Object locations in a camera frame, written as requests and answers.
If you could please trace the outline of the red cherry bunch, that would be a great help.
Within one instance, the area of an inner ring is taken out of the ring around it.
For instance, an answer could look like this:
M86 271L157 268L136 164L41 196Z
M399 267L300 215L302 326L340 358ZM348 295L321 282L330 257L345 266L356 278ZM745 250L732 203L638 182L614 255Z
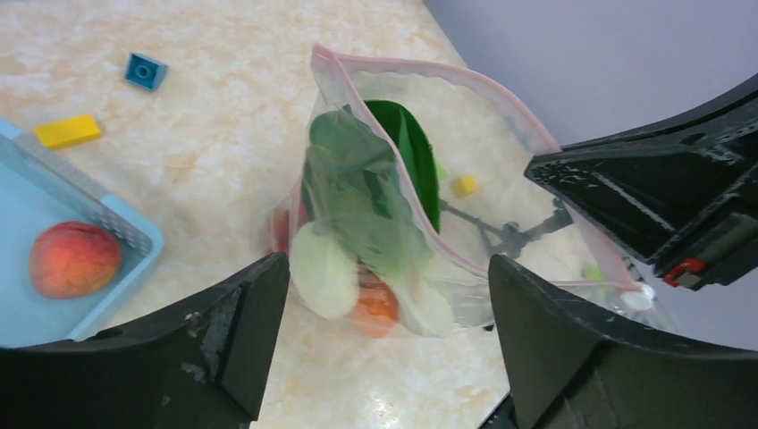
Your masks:
M289 253L291 238L307 222L307 210L302 203L299 203L294 214L290 209L275 208L268 220L271 237L268 251Z

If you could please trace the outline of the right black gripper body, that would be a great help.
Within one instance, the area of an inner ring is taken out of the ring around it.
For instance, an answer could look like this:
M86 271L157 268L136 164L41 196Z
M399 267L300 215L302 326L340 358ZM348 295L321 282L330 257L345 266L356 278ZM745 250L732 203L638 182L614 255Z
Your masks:
M670 287L728 286L757 267L757 205L731 200L653 265Z

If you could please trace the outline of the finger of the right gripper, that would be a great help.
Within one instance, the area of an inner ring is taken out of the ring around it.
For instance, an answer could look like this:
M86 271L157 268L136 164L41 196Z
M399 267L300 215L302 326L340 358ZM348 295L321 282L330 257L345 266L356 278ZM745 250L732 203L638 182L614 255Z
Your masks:
M757 75L755 74L726 93L693 109L683 112L682 114L606 137L566 145L562 147L562 151L571 152L597 145L649 139L671 134L680 130L691 129L708 121L720 118L724 114L727 114L756 98Z
M757 205L757 129L684 131L535 157L525 176L656 263L729 201Z

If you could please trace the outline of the clear pink-dotted zip bag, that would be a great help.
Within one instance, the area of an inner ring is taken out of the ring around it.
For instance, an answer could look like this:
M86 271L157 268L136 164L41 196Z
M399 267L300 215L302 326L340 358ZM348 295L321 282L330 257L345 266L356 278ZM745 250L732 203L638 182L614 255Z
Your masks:
M314 46L301 175L269 216L300 302L384 338L494 326L488 265L515 260L628 319L676 326L627 257L525 177L559 151L509 90L444 63Z

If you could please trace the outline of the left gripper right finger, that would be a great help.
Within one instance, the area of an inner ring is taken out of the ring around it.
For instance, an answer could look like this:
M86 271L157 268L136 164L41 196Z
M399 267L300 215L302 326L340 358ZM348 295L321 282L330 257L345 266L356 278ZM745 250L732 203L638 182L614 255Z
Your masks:
M505 256L489 287L510 391L491 428L757 425L757 354L631 321Z

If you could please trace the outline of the white radish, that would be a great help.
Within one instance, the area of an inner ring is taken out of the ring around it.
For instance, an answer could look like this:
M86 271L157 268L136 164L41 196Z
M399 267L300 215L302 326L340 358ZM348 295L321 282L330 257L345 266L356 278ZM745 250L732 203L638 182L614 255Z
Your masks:
M346 316L358 301L356 258L331 236L303 231L291 245L291 279L303 302L326 319Z

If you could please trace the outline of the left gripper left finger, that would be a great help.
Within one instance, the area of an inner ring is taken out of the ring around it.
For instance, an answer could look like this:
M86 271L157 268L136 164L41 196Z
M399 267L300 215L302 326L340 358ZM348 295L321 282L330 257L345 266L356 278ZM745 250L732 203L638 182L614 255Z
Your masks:
M273 253L83 341L1 352L4 428L246 428L259 417L290 285Z

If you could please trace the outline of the red peach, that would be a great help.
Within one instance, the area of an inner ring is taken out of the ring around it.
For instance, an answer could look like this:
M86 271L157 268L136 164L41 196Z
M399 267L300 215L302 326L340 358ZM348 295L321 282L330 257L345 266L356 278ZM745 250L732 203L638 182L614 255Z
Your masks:
M76 299L105 288L121 265L122 249L111 232L70 221L37 236L29 254L29 277L44 298Z

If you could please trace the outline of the green leafy vegetable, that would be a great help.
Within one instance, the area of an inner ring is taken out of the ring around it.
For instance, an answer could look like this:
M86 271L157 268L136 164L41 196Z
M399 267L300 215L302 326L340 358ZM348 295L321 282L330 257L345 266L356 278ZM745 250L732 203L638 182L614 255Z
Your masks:
M367 100L388 137L360 121L349 105L317 114L301 195L309 217L342 249L385 282L399 303L398 322L415 335L440 338L455 331L448 264L432 251L415 219L441 229L434 156L425 132L404 106Z

